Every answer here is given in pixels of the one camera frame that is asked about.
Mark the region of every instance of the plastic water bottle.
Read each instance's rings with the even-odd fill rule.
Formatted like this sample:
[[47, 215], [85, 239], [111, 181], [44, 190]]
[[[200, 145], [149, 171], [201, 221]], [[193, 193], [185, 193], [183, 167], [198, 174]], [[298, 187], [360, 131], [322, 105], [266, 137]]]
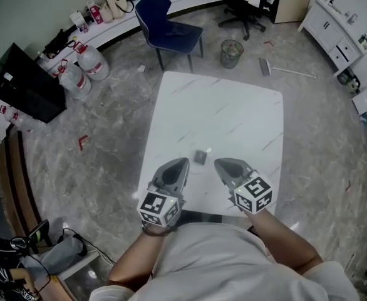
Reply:
[[14, 124], [19, 130], [25, 132], [41, 130], [46, 126], [44, 122], [40, 122], [29, 115], [19, 112], [14, 107], [1, 106], [0, 112], [4, 115], [7, 122]]
[[68, 60], [63, 59], [61, 61], [58, 73], [54, 75], [58, 76], [59, 84], [67, 89], [73, 97], [83, 100], [89, 94], [91, 89], [90, 80], [81, 68], [73, 63], [68, 63]]
[[110, 74], [107, 61], [95, 47], [78, 42], [74, 49], [78, 53], [79, 66], [91, 79], [103, 80]]

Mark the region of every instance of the broom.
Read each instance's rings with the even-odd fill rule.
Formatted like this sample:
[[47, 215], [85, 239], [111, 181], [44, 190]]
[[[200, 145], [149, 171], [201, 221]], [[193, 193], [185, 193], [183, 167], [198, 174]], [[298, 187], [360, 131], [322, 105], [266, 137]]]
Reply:
[[260, 68], [261, 68], [261, 72], [263, 73], [263, 76], [271, 76], [271, 70], [274, 69], [274, 70], [284, 71], [284, 72], [287, 72], [287, 73], [295, 73], [297, 75], [317, 79], [316, 76], [308, 75], [307, 73], [298, 73], [297, 71], [271, 67], [269, 61], [267, 59], [264, 59], [264, 58], [259, 58], [259, 61], [260, 61]]

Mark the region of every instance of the blue chair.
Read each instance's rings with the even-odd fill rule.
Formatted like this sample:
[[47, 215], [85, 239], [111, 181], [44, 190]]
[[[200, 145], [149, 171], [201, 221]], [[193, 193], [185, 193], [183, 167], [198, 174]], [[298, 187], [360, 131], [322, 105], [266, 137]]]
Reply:
[[197, 42], [203, 58], [203, 29], [189, 24], [176, 23], [167, 19], [171, 6], [169, 0], [140, 0], [135, 12], [147, 43], [156, 48], [158, 62], [164, 71], [160, 49], [175, 51], [188, 56], [190, 72], [194, 72], [190, 53]]

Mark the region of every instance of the gray tile floor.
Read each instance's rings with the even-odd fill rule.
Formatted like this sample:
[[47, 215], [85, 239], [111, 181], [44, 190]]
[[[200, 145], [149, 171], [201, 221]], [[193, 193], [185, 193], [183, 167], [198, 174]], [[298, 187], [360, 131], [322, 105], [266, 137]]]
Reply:
[[[267, 31], [252, 29], [249, 41], [243, 41], [240, 24], [217, 27], [228, 17], [217, 6], [175, 18], [204, 28], [205, 58], [194, 51], [195, 73], [283, 94], [284, 153], [276, 215], [323, 258], [339, 261], [349, 274], [362, 270], [367, 258], [367, 127], [359, 121], [351, 95], [333, 77], [319, 46], [296, 31], [297, 23], [273, 25], [263, 19]], [[220, 44], [229, 38], [243, 43], [245, 52], [234, 69], [225, 70], [219, 64]], [[274, 46], [263, 44], [267, 40]], [[137, 190], [162, 72], [142, 33], [103, 54], [110, 76], [93, 84], [85, 103], [69, 98], [68, 110], [46, 130], [26, 135], [24, 145], [42, 217], [58, 226], [67, 222], [118, 258], [140, 232], [131, 195]], [[167, 70], [189, 72], [185, 56], [162, 55]], [[318, 79], [278, 71], [263, 77], [258, 57]], [[144, 73], [137, 70], [140, 65], [146, 66]], [[83, 135], [89, 138], [80, 152], [77, 140]], [[225, 221], [247, 226], [244, 219]]]

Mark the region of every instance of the cable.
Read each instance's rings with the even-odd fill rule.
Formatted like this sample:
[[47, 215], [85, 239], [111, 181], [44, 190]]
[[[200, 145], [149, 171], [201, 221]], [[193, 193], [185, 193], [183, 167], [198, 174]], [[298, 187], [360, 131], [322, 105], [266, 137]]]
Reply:
[[32, 258], [32, 259], [34, 259], [34, 260], [36, 260], [43, 268], [44, 268], [44, 270], [46, 271], [46, 273], [47, 273], [47, 276], [48, 276], [48, 281], [47, 281], [47, 283], [45, 284], [45, 285], [43, 285], [42, 287], [41, 287], [41, 289], [37, 292], [37, 293], [40, 293], [40, 291], [42, 291], [42, 289], [44, 289], [45, 287], [47, 287], [47, 285], [51, 282], [51, 276], [50, 276], [50, 273], [49, 273], [49, 271], [46, 269], [46, 267], [43, 265], [43, 263], [41, 263], [37, 258], [35, 258], [34, 256], [31, 256], [30, 255], [30, 257]]
[[101, 251], [97, 246], [95, 246], [92, 242], [88, 241], [87, 239], [83, 238], [80, 234], [78, 234], [76, 231], [72, 230], [71, 228], [63, 228], [63, 235], [65, 230], [68, 231], [72, 231], [73, 233], [75, 233], [76, 235], [79, 235], [83, 241], [89, 243], [92, 247], [94, 247], [95, 249], [97, 249], [99, 252], [101, 252], [102, 254], [104, 254], [104, 256], [109, 259], [113, 264], [115, 264], [115, 261], [113, 261], [106, 253], [104, 253], [103, 251]]

